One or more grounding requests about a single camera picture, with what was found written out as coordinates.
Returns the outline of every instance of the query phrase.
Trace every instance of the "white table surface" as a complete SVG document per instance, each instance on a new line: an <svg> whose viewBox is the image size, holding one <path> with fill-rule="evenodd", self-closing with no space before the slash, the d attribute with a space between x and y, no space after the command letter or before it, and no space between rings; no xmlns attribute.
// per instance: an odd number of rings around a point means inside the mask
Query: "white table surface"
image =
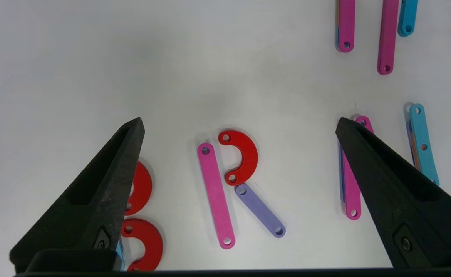
<svg viewBox="0 0 451 277"><path fill-rule="evenodd" d="M162 232L159 270L390 267L367 207L356 222L342 213L335 127L364 114L411 161L403 106L422 103L451 194L451 1L419 2L385 77L381 9L357 1L355 49L343 54L335 0L0 0L0 275L14 272L11 247L138 116L154 191L137 215ZM228 127L257 144L250 185L285 224L281 239L224 184L236 245L218 246L195 146L212 140L221 169L237 165L239 151L216 143Z"/></svg>

